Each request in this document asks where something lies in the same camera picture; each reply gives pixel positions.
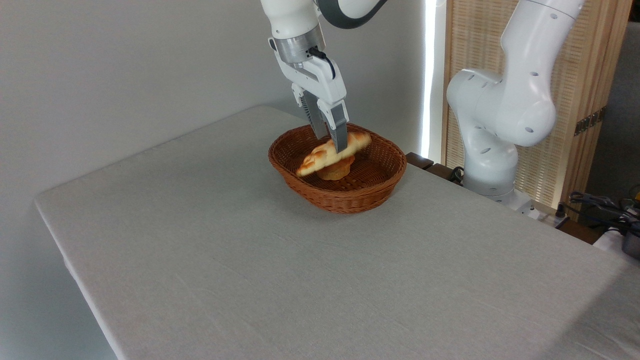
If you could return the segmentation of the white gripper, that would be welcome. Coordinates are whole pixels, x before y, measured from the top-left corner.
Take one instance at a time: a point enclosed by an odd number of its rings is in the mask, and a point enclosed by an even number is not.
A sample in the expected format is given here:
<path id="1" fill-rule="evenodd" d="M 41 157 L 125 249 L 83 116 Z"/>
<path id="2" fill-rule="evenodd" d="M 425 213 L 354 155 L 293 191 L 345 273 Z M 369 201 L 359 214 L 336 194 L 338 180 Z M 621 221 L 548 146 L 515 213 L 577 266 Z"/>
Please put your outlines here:
<path id="1" fill-rule="evenodd" d="M 326 137 L 328 129 L 336 153 L 344 151 L 348 147 L 349 114 L 344 101 L 346 87 L 338 66 L 311 55 L 300 67 L 294 67 L 283 61 L 277 51 L 274 56 L 286 79 L 293 83 L 295 101 L 304 110 L 316 138 Z"/>

